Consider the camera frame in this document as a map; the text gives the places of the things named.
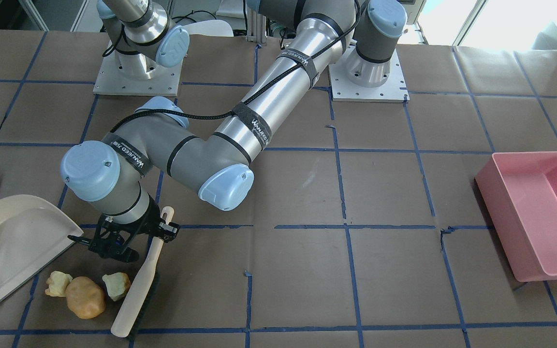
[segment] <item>cable strap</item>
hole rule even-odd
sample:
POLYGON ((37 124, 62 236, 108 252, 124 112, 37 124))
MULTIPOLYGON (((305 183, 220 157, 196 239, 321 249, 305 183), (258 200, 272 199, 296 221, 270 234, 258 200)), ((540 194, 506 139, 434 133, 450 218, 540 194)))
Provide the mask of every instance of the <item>cable strap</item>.
POLYGON ((236 117, 238 117, 257 138, 259 145, 261 145, 261 150, 268 146, 270 139, 272 139, 272 130, 263 117, 244 103, 236 105, 232 109, 232 112, 236 114, 236 117))
POLYGON ((126 139, 119 137, 117 134, 106 133, 102 142, 124 157, 126 162, 130 163, 141 174, 141 177, 145 177, 152 170, 153 165, 150 159, 131 143, 128 143, 126 139))
POLYGON ((283 53, 281 53, 278 57, 287 57, 294 62, 302 63, 302 67, 305 68, 305 71, 309 75, 309 79, 311 80, 311 86, 309 89, 313 88, 315 82, 317 82, 318 72, 315 68, 315 63, 311 59, 311 57, 305 55, 304 53, 298 51, 298 49, 287 48, 283 53))

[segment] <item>pink plastic container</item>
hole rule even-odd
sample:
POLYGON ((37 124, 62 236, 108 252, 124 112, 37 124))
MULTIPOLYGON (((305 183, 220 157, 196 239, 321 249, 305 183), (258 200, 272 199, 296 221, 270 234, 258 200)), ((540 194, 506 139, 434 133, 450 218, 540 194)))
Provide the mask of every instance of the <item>pink plastic container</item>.
POLYGON ((557 279, 557 152, 499 152, 476 181, 521 282, 557 279))

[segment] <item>metal base plate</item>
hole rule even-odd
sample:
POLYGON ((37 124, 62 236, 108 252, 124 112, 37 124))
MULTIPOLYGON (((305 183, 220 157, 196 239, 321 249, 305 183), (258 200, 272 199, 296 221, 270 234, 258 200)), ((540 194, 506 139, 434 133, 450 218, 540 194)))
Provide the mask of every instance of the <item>metal base plate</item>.
POLYGON ((379 87, 363 87, 356 85, 347 77, 345 62, 354 46, 349 46, 347 51, 335 64, 329 66, 330 82, 332 85, 332 98, 339 102, 380 102, 402 103, 409 101, 410 96, 405 85, 403 70, 398 61, 396 51, 391 57, 391 72, 386 82, 379 87))
POLYGON ((158 75, 149 80, 138 81, 126 77, 119 70, 115 54, 102 59, 100 72, 93 86, 95 94, 102 95, 162 95, 176 97, 182 63, 172 68, 161 67, 158 75))

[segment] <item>light blue plastic cap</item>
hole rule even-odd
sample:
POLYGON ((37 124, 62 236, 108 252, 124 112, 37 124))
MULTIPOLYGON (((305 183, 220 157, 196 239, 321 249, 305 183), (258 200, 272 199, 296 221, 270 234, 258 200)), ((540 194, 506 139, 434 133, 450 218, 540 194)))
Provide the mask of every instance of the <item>light blue plastic cap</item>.
MULTIPOLYGON (((151 110, 151 109, 167 109, 173 110, 174 112, 183 112, 181 108, 178 108, 174 102, 170 101, 165 97, 153 97, 152 99, 148 100, 143 106, 137 108, 134 112, 139 112, 141 110, 151 110)), ((185 130, 188 129, 188 125, 190 122, 186 117, 181 117, 177 115, 171 115, 170 113, 162 113, 163 115, 167 115, 172 119, 176 120, 180 126, 182 126, 185 130)))
POLYGON ((242 203, 254 178, 246 165, 230 165, 211 176, 201 186, 199 198, 222 211, 230 211, 242 203))
POLYGON ((66 152, 59 173, 77 197, 95 202, 115 187, 119 179, 119 160, 109 145, 95 140, 84 141, 66 152))
POLYGON ((176 66, 184 59, 190 42, 188 31, 184 27, 176 26, 169 29, 156 52, 156 62, 166 68, 176 66))
POLYGON ((407 22, 405 7, 396 0, 371 0, 367 13, 373 25, 389 38, 399 38, 407 22))
POLYGON ((104 1, 102 0, 98 0, 96 8, 98 9, 98 16, 100 17, 100 19, 109 19, 115 17, 115 13, 113 13, 113 11, 111 11, 111 9, 106 6, 104 1))
POLYGON ((261 4, 261 0, 246 0, 246 5, 256 13, 259 13, 259 4, 261 4))

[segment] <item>bread piece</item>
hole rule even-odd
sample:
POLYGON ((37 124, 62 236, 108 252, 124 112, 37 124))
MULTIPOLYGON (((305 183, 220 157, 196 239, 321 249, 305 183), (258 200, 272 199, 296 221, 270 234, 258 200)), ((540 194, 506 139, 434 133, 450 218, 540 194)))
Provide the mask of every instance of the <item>bread piece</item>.
POLYGON ((123 272, 114 273, 112 275, 103 275, 102 281, 106 285, 106 292, 113 301, 119 301, 126 296, 130 289, 130 279, 123 272))
POLYGON ((52 297, 66 297, 66 287, 73 280, 73 276, 67 275, 64 272, 52 271, 51 276, 46 280, 48 289, 44 293, 52 297))
POLYGON ((92 319, 104 312, 104 291, 88 277, 76 277, 66 288, 68 308, 80 319, 92 319))

